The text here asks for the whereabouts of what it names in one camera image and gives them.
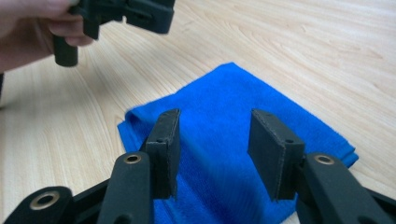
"black plastic part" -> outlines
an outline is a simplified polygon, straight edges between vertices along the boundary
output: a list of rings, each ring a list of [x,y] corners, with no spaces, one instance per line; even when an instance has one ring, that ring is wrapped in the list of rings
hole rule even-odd
[[[99,27],[109,21],[122,21],[157,33],[169,32],[175,0],[81,0],[71,7],[71,14],[81,15],[83,32],[92,39],[99,38]],[[71,67],[78,64],[78,48],[67,45],[64,38],[54,37],[55,62]]]
[[[150,181],[147,153],[138,151],[118,157],[97,223],[153,223]]]
[[[268,112],[251,111],[248,151],[271,200],[293,199],[293,168],[303,160],[304,142]]]
[[[373,190],[367,189],[370,195],[378,203],[378,205],[392,218],[393,222],[396,223],[396,200],[391,199],[385,195],[382,195]]]
[[[74,223],[73,197],[65,187],[40,189],[26,197],[8,217],[5,224]]]
[[[180,110],[162,113],[144,147],[151,160],[152,193],[154,199],[168,199],[177,193],[177,171],[180,161]]]
[[[63,37],[53,36],[55,62],[60,66],[73,67],[78,64],[78,48],[66,43]]]
[[[301,224],[323,223],[322,216],[320,215],[320,211],[316,204],[311,206],[302,200],[297,200],[296,210]]]
[[[74,197],[77,224],[96,223],[107,185],[108,180],[105,180]]]
[[[323,223],[394,223],[337,158],[308,154],[303,172]],[[300,209],[297,207],[302,223],[311,219],[302,216]]]

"screw hole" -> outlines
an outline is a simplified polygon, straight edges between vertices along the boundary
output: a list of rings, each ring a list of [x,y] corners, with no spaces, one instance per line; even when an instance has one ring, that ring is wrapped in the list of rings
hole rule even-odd
[[[137,163],[140,162],[141,160],[142,158],[139,155],[131,155],[124,159],[124,161],[129,164]]]
[[[333,165],[334,164],[334,160],[332,158],[330,158],[328,156],[324,156],[324,155],[315,156],[315,160],[317,162],[320,162],[325,165]]]
[[[32,210],[42,210],[55,204],[60,198],[58,191],[44,192],[35,197],[30,203]]]

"blue microfiber cloth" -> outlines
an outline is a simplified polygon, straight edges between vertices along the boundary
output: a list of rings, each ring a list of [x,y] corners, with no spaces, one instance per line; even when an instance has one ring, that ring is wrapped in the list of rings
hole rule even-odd
[[[278,116],[307,153],[328,153],[346,166],[358,159],[341,135],[234,63],[128,111],[119,125],[126,151],[138,150],[173,108],[181,110],[177,198],[155,201],[156,223],[279,223],[292,214],[295,201],[271,202],[248,155],[252,108]]]

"light wood surface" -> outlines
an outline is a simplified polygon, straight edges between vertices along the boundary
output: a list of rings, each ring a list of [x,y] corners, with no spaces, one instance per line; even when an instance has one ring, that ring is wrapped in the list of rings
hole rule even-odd
[[[169,35],[112,22],[80,49],[7,72],[0,109],[4,221],[30,193],[109,178],[131,107],[236,62],[343,135],[363,186],[396,199],[396,1],[177,0]],[[297,222],[294,216],[288,222]]]

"hand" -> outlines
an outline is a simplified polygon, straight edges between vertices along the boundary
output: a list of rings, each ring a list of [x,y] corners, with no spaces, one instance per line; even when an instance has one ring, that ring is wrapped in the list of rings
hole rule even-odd
[[[82,32],[82,18],[67,10],[76,0],[0,0],[0,72],[45,58],[53,53],[52,35],[64,36],[71,46],[92,39]]]

